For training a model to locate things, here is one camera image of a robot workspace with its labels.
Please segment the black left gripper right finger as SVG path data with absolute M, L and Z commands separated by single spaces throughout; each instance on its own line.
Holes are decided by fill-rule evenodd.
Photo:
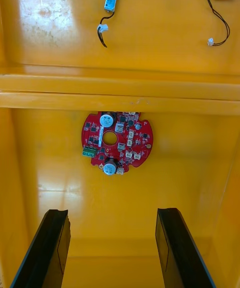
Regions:
M 166 288 L 216 286 L 177 208 L 157 210 L 155 239 Z

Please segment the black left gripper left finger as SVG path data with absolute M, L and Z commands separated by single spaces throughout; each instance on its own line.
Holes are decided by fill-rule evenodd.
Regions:
M 68 210 L 48 210 L 11 284 L 12 288 L 60 288 L 71 241 Z

